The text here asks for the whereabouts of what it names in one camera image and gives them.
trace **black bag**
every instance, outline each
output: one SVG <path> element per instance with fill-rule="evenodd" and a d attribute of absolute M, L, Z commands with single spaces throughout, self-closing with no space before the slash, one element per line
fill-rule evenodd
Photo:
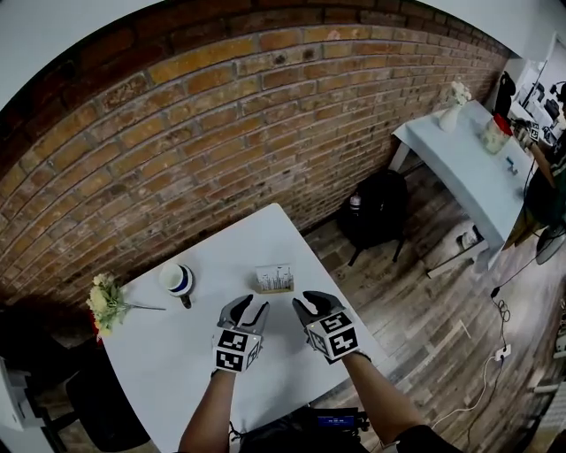
<path fill-rule="evenodd" d="M 356 253 L 348 263 L 352 265 L 362 250 L 375 245 L 398 240 L 393 261 L 404 243 L 403 223 L 407 209 L 407 184 L 393 170 L 383 170 L 360 182 L 356 192 L 361 198 L 359 210 L 352 209 L 349 196 L 338 212 L 338 226 L 356 247 Z"/>

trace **plant pot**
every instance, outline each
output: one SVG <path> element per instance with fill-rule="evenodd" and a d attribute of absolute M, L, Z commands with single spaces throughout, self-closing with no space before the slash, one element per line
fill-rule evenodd
<path fill-rule="evenodd" d="M 444 132 L 448 132 L 449 134 L 454 132 L 454 129 L 456 129 L 458 114 L 460 113 L 462 107 L 462 105 L 456 104 L 442 113 L 442 116 L 439 120 L 440 129 L 442 129 Z"/>

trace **table leg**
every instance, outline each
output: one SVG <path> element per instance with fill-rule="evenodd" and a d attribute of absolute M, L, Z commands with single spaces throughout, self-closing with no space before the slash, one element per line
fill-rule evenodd
<path fill-rule="evenodd" d="M 489 249 L 489 245 L 487 244 L 487 241 L 484 239 L 483 241 L 480 241 L 477 244 L 472 245 L 469 249 L 466 249 L 463 252 L 459 253 L 455 257 L 451 257 L 449 260 L 445 261 L 438 267 L 435 267 L 434 269 L 426 273 L 426 275 L 428 275 L 429 278 L 433 279 L 434 277 L 441 275 L 443 272 L 447 271 L 448 269 L 452 269 L 453 267 L 461 263 L 463 260 L 475 257 L 479 255 L 482 251 L 487 249 Z"/>
<path fill-rule="evenodd" d="M 389 170 L 393 170 L 394 172 L 399 172 L 399 169 L 401 168 L 401 165 L 403 165 L 403 161 L 409 154 L 409 151 L 410 151 L 409 146 L 401 142 L 399 148 L 397 148 L 397 151 L 393 156 L 393 160 L 391 161 L 391 164 L 389 164 Z"/>

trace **wooden floor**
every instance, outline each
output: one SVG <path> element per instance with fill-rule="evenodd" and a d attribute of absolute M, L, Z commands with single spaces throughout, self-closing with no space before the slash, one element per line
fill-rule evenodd
<path fill-rule="evenodd" d="M 392 263 L 396 244 L 391 242 L 363 252 L 348 267 L 354 250 L 334 222 L 308 234 L 306 240 L 386 351 L 388 359 L 379 370 L 433 423 L 478 399 L 484 364 L 502 345 L 501 319 L 490 292 L 534 256 L 535 242 L 505 252 L 486 275 L 476 275 L 470 263 L 463 263 L 430 280 L 427 267 L 454 255 L 456 236 L 470 229 L 471 223 L 426 167 L 411 173 L 407 182 L 408 240 L 398 263 Z M 456 447 L 508 451 L 520 426 L 538 409 L 528 387 L 562 365 L 552 360 L 552 351 L 565 273 L 566 248 L 562 248 L 551 262 L 531 264 L 500 292 L 511 310 L 505 335 L 513 352 L 489 407 L 485 407 L 485 397 L 472 413 L 454 415 L 438 426 L 437 432 Z M 497 372 L 498 365 L 490 363 L 487 396 Z M 347 381 L 317 405 L 352 407 L 360 403 Z M 478 414 L 467 448 L 466 431 Z M 96 451 L 78 423 L 61 434 L 72 453 Z M 368 450 L 379 450 L 373 432 L 364 434 L 363 443 Z M 135 451 L 154 450 L 149 444 Z"/>

